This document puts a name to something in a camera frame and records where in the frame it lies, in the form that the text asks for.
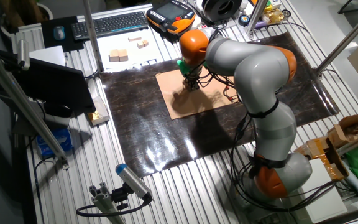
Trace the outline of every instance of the blue object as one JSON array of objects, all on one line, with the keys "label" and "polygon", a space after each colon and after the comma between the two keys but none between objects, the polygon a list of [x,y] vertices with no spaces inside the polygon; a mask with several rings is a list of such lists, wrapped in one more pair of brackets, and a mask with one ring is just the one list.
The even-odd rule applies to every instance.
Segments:
[{"label": "blue object", "polygon": [[119,164],[117,167],[116,167],[116,173],[117,175],[119,175],[127,166],[127,164]]},{"label": "blue object", "polygon": [[[52,131],[52,134],[55,136],[56,140],[59,142],[64,151],[69,151],[73,148],[73,145],[71,144],[70,132],[67,128],[55,129]],[[53,151],[49,148],[45,140],[39,135],[37,136],[37,145],[41,150],[41,155],[53,155]]]},{"label": "blue object", "polygon": [[55,38],[55,40],[64,40],[66,38],[65,28],[63,26],[53,28],[53,38]]}]

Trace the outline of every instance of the dark work mat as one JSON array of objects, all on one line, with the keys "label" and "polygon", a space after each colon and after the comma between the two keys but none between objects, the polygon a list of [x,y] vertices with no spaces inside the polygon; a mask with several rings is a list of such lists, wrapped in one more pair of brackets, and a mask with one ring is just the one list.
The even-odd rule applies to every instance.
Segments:
[{"label": "dark work mat", "polygon": [[[277,97],[293,110],[298,126],[339,112],[289,34],[258,44],[283,47],[296,56],[295,77]],[[234,130],[246,114],[236,103],[171,120],[155,75],[176,69],[172,60],[101,75],[125,162],[139,177],[231,148]],[[249,142],[250,133],[249,128],[238,145]]]},{"label": "dark work mat", "polygon": [[[50,21],[42,22],[42,37],[44,38],[45,48],[61,45],[63,47],[64,52],[84,49],[83,41],[74,40],[73,31],[71,30],[71,24],[76,22],[76,16],[61,19],[52,19]],[[53,37],[53,29],[56,26],[63,26],[65,28],[66,38],[64,38],[63,40],[55,40],[55,38]]]}]

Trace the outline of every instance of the spool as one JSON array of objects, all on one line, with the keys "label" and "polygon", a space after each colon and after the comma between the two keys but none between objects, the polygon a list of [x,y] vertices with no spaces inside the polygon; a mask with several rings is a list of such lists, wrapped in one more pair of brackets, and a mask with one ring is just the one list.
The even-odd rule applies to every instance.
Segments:
[{"label": "spool", "polygon": [[226,23],[237,12],[241,2],[241,0],[203,0],[205,18],[214,25]]}]

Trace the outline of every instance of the yellow object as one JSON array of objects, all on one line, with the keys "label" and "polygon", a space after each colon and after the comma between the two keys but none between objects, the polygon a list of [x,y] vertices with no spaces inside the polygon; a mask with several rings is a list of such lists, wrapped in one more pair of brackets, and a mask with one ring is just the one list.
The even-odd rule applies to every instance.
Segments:
[{"label": "yellow object", "polygon": [[262,15],[262,19],[266,21],[267,25],[277,24],[284,19],[283,12],[279,9],[273,9]]},{"label": "yellow object", "polygon": [[331,180],[342,180],[349,175],[339,154],[328,144],[327,136],[312,139],[295,150],[308,159],[321,159]]}]

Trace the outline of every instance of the table surface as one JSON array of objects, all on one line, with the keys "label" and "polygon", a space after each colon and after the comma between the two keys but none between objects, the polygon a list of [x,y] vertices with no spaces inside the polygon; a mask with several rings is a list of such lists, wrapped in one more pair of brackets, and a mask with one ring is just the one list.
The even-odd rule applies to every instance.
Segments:
[{"label": "table surface", "polygon": [[[305,26],[291,3],[282,0],[282,9],[291,11],[289,22]],[[94,18],[112,16],[134,11],[146,11],[151,5],[119,9],[115,11],[94,14]],[[177,40],[173,44],[162,38],[152,29],[147,30],[149,37],[155,42],[158,52],[154,60],[148,62],[136,61],[128,64],[127,68],[141,67],[157,62],[180,58]],[[230,22],[223,31],[225,35],[240,42],[249,41],[243,33],[242,27]],[[297,26],[274,26],[268,30],[259,30],[255,38],[260,39],[272,35],[291,33],[302,50],[305,58],[312,67],[317,67],[326,54],[321,51],[317,43],[303,29]],[[30,51],[43,49],[42,30],[40,24],[20,27],[19,32],[12,36],[12,46],[16,52],[16,44],[20,39],[30,43]],[[84,76],[91,75],[96,70],[91,44],[85,42],[85,48],[65,54],[68,66],[83,71]],[[344,116],[358,114],[358,100],[351,92],[340,75],[324,72],[321,79],[328,93],[332,96],[340,109],[340,113],[297,128],[297,135],[291,150],[295,150],[309,139],[323,136]],[[88,82],[93,97],[99,95],[107,102],[103,84],[99,78]],[[114,121],[91,127],[85,114],[81,114],[70,121],[69,128],[75,133],[72,137],[75,148],[67,152],[69,169],[63,170],[59,162],[41,164],[34,172],[34,166],[41,160],[35,145],[27,150],[30,177],[34,193],[34,203],[38,223],[109,223],[107,218],[85,218],[76,215],[75,210],[85,205],[91,205],[91,195],[88,187],[105,182],[110,190],[122,186],[122,180],[115,174],[115,167],[124,163],[121,147],[117,139]],[[236,149],[234,163],[243,166],[248,162],[246,151],[252,153],[250,144]],[[153,192],[154,203],[142,210],[124,215],[127,223],[248,223],[243,214],[235,211],[236,206],[229,198],[229,154],[219,152],[186,164],[148,175],[142,180]],[[135,195],[129,196],[129,207],[140,205]],[[292,222],[289,216],[283,222]]]}]

